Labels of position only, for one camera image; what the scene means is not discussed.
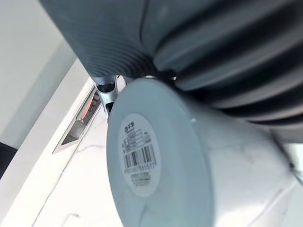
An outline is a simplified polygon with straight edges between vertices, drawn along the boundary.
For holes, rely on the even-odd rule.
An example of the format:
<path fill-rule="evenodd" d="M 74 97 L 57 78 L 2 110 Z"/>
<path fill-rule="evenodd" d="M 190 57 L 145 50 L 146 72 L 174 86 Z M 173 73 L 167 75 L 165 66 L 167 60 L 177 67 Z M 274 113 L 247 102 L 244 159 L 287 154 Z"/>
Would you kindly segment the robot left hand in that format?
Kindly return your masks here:
<path fill-rule="evenodd" d="M 300 0 L 43 0 L 92 80 L 147 75 L 226 115 L 303 141 Z"/>

